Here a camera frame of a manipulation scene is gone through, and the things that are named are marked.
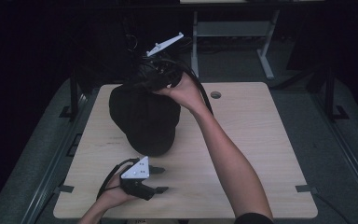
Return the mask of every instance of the round hole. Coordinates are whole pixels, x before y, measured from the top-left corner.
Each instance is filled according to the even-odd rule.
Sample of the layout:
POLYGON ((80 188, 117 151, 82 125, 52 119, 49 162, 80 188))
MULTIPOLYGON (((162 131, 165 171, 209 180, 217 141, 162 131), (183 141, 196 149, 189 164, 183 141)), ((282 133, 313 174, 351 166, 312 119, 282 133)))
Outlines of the round hole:
POLYGON ((218 91, 213 91, 213 92, 211 92, 211 97, 214 99, 219 99, 220 97, 222 97, 222 93, 220 93, 218 91))

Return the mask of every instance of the forearm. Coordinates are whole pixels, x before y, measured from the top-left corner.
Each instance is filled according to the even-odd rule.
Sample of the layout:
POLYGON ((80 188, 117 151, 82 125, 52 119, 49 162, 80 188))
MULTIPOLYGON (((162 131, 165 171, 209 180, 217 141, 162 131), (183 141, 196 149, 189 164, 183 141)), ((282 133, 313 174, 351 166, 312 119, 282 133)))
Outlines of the forearm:
POLYGON ((206 107, 192 113, 236 217, 254 212, 272 218, 266 194, 252 165, 206 107))
POLYGON ((97 224, 103 214, 111 207, 118 206, 119 204, 110 205, 105 198, 98 199, 92 207, 86 212, 86 214, 78 221, 78 224, 97 224))

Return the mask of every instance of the black cable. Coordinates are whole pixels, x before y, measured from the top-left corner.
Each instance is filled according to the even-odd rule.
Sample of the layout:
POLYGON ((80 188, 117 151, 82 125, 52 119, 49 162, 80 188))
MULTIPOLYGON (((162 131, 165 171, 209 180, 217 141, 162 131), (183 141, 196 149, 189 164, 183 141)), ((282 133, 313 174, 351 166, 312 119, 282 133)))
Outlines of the black cable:
POLYGON ((318 199, 320 199, 322 202, 324 202, 325 204, 327 204, 331 209, 333 209, 334 211, 337 212, 337 214, 339 214, 347 224, 351 224, 351 222, 344 216, 344 214, 342 214, 338 209, 336 209, 336 207, 334 205, 332 205, 329 201, 327 201, 325 198, 323 198, 320 194, 315 193, 313 194, 315 195, 318 199))

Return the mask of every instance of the cable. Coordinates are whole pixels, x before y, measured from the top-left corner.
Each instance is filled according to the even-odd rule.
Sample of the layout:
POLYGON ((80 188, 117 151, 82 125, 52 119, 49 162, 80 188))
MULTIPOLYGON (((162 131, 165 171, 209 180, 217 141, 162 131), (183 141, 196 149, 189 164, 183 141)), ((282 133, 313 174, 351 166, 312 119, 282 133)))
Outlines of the cable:
POLYGON ((318 199, 320 199, 322 202, 327 204, 331 209, 336 211, 337 214, 339 214, 347 224, 351 224, 351 222, 344 216, 344 214, 342 214, 338 209, 336 209, 336 207, 334 205, 332 205, 329 201, 327 201, 325 198, 323 198, 320 194, 316 193, 313 195, 315 195, 318 199))
POLYGON ((329 201, 327 201, 324 197, 322 197, 318 190, 316 188, 311 188, 310 193, 312 195, 314 195, 315 197, 317 197, 318 199, 320 199, 322 202, 324 202, 325 204, 327 204, 331 209, 333 209, 339 216, 342 217, 342 219, 344 219, 344 221, 347 224, 351 224, 351 222, 344 216, 344 214, 342 214, 338 209, 336 209, 336 207, 330 203, 329 201))

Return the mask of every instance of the white tag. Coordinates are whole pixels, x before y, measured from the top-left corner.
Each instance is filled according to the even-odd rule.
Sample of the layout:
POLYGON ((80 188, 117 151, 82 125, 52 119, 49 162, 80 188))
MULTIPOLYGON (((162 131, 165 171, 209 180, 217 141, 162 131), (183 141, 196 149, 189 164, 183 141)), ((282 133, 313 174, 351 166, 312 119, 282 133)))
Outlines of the white tag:
POLYGON ((149 158, 144 157, 121 175, 123 179, 147 179, 149 177, 149 158))

